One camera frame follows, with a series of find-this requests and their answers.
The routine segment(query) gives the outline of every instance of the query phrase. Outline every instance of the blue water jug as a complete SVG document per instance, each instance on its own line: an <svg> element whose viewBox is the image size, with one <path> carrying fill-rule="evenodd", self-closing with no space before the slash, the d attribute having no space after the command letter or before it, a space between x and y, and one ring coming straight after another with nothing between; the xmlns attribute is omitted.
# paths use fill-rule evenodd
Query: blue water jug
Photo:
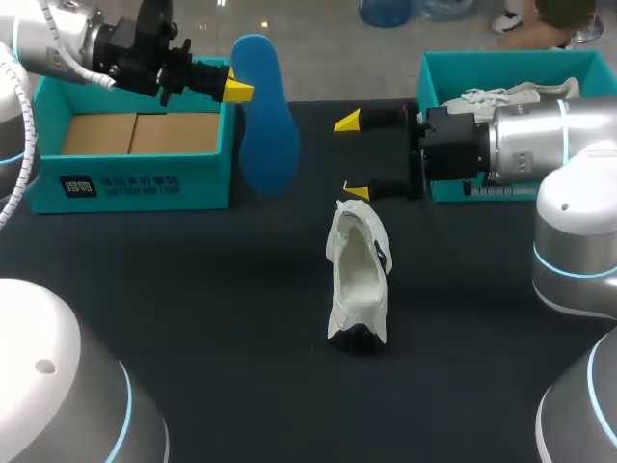
<svg viewBox="0 0 617 463"><path fill-rule="evenodd" d="M412 17L413 0L360 0L360 16L377 27L397 27Z"/></svg>
<svg viewBox="0 0 617 463"><path fill-rule="evenodd" d="M418 0L418 9L434 21L453 21L473 14L475 0Z"/></svg>

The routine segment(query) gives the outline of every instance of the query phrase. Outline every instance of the white shoe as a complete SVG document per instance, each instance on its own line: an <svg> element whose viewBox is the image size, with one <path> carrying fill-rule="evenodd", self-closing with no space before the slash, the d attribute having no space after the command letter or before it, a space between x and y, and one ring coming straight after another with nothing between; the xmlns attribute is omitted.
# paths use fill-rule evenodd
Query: white shoe
<svg viewBox="0 0 617 463"><path fill-rule="evenodd" d="M572 99L580 97L578 81L571 77L562 85L542 86L525 82L510 90L478 90L471 89L460 98L452 99L442 106L449 114L473 113L478 123L485 123L493 118L493 113L500 106L516 104L539 103L557 99Z"/></svg>
<svg viewBox="0 0 617 463"><path fill-rule="evenodd" d="M387 341L386 275L392 269L388 236L367 203L337 204L326 245L335 287L328 339L353 352L378 350Z"/></svg>
<svg viewBox="0 0 617 463"><path fill-rule="evenodd" d="M499 33L514 31L517 27L523 25L523 17L512 12L505 11L501 16L498 16L491 24L491 28Z"/></svg>

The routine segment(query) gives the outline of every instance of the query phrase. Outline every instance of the white shoelace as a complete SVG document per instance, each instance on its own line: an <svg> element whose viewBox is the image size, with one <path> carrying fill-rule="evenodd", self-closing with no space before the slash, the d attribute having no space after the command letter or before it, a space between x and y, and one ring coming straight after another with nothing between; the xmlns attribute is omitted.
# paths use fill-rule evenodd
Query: white shoelace
<svg viewBox="0 0 617 463"><path fill-rule="evenodd" d="M510 97L505 95L505 89L479 90L469 89L461 95L461 99L467 103L475 104L476 108L495 107L498 102L508 103Z"/></svg>

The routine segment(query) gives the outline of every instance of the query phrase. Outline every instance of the cardboard box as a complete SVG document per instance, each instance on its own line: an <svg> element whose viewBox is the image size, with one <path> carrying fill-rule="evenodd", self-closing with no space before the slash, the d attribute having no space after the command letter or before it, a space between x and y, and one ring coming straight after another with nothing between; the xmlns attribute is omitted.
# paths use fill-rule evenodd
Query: cardboard box
<svg viewBox="0 0 617 463"><path fill-rule="evenodd" d="M228 206L234 105L185 91L164 108L158 98L43 78L34 109L41 167L26 198L35 213Z"/></svg>
<svg viewBox="0 0 617 463"><path fill-rule="evenodd" d="M220 119L213 113L77 115L62 155L214 152Z"/></svg>
<svg viewBox="0 0 617 463"><path fill-rule="evenodd" d="M458 98L468 89L509 89L523 82L560 85L578 79L581 97L617 95L617 80L602 54L594 50L430 52L422 57L417 100L424 115ZM482 188L484 175L472 188L487 194L466 196L461 180L433 182L441 202L535 201L539 185Z"/></svg>

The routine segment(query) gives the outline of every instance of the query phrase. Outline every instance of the cardboard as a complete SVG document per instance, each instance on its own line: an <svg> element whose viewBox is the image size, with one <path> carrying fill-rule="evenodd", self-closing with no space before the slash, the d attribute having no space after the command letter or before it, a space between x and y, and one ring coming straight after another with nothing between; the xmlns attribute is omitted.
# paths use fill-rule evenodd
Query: cardboard
<svg viewBox="0 0 617 463"><path fill-rule="evenodd" d="M217 113L73 116L62 154L174 154L217 152Z"/></svg>
<svg viewBox="0 0 617 463"><path fill-rule="evenodd" d="M127 154L136 114L73 116L62 154Z"/></svg>
<svg viewBox="0 0 617 463"><path fill-rule="evenodd" d="M216 152L220 116L216 113L140 114L131 154Z"/></svg>

